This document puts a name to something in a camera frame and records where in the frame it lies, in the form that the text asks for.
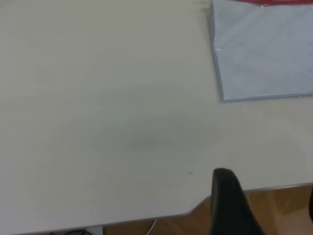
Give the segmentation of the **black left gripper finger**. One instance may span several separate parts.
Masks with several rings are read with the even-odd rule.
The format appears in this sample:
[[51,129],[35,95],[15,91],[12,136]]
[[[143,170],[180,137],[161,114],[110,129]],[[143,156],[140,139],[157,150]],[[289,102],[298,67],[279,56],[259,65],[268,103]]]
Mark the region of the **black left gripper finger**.
[[212,235],[263,235],[238,178],[233,171],[216,168],[211,190]]

